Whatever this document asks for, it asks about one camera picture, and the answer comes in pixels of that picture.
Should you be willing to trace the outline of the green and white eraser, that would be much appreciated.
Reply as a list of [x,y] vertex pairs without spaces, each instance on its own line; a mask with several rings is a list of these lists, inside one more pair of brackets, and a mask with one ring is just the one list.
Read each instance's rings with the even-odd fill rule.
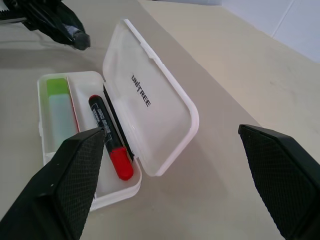
[[46,81],[52,150],[57,151],[62,142],[79,132],[73,102],[66,78]]

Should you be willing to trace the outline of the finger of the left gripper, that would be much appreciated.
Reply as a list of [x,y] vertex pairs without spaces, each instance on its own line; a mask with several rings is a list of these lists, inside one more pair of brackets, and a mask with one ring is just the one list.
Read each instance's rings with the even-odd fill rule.
[[62,34],[58,28],[58,17],[56,12],[41,13],[24,11],[26,20],[23,25],[30,31],[39,30],[57,43],[72,46],[73,42],[69,34]]
[[86,33],[77,15],[62,0],[56,0],[57,29],[62,34]]

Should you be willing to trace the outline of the black marker with red cap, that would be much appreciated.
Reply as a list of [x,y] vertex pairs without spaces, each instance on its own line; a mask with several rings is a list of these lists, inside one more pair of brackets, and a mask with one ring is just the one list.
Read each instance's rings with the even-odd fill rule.
[[103,99],[99,95],[92,95],[88,103],[97,125],[105,131],[105,147],[117,176],[128,181],[134,175],[134,169]]

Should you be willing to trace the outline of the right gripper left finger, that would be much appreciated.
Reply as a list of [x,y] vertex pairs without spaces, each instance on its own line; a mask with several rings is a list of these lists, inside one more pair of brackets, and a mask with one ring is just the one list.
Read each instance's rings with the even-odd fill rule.
[[102,127],[66,139],[0,220],[0,240],[80,240],[104,145]]

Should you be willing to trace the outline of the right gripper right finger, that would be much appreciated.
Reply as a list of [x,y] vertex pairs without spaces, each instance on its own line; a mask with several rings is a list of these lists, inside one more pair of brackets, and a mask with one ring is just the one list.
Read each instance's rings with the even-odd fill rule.
[[285,240],[320,240],[320,164],[291,136],[241,124],[256,190]]

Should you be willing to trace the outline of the white plastic pencil case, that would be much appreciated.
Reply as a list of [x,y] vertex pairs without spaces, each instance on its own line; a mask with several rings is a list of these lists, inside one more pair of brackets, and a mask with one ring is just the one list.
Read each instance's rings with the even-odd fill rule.
[[39,134],[45,164],[58,149],[47,94],[50,79],[67,80],[81,132],[97,127],[89,98],[101,96],[131,158],[133,176],[121,180],[108,153],[103,153],[92,211],[136,195],[144,175],[162,176],[198,131],[195,104],[128,19],[116,25],[101,73],[66,72],[39,78]]

